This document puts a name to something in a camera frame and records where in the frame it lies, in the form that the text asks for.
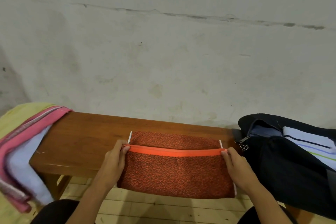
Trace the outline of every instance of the wooden bench top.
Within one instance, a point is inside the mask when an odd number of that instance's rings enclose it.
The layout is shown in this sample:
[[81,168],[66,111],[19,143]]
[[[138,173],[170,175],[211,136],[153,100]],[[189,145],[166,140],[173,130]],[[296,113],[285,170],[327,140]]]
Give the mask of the wooden bench top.
[[239,148],[231,129],[71,112],[56,122],[30,160],[39,173],[94,177],[105,153],[131,131],[183,134],[221,140]]

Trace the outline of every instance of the black pants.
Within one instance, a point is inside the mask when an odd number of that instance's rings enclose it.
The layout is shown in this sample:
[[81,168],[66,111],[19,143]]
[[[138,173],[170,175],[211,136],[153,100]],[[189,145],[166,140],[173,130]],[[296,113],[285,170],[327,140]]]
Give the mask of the black pants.
[[[36,217],[33,219],[31,224],[65,224],[65,222],[70,218],[74,210],[76,209],[79,201],[70,199],[61,199],[54,201],[47,206],[45,206]],[[287,216],[291,219],[294,224],[297,224],[296,220],[290,215],[286,208],[280,206]],[[238,224],[259,224],[257,212],[255,208],[250,208],[239,220]]]

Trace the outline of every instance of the black bag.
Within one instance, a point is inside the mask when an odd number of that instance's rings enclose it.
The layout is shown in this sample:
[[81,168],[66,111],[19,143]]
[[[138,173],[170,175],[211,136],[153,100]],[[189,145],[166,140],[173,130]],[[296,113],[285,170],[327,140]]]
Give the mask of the black bag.
[[335,129],[263,113],[244,116],[238,125],[245,138],[236,143],[259,181],[277,201],[336,220],[336,172],[332,168],[282,136],[250,136],[256,126],[281,132],[283,127],[290,127],[335,142]]

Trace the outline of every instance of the zipper pull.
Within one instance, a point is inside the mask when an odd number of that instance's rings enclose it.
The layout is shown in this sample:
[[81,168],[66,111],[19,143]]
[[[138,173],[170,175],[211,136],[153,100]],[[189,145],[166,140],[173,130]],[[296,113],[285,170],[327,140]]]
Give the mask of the zipper pull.
[[247,136],[247,137],[243,138],[242,140],[240,140],[239,143],[241,144],[241,143],[245,142],[249,138],[250,138],[250,136]]

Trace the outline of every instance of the orange zipper tape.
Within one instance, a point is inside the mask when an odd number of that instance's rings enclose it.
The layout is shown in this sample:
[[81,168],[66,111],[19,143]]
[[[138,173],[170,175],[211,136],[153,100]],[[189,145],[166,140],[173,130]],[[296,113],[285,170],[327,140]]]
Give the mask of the orange zipper tape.
[[149,155],[167,156],[167,157],[217,156],[221,154],[221,151],[228,152],[227,149],[222,148],[211,150],[174,150],[174,149],[156,148],[156,147],[148,147],[133,144],[126,144],[125,146],[130,146],[129,151],[131,152],[149,154]]

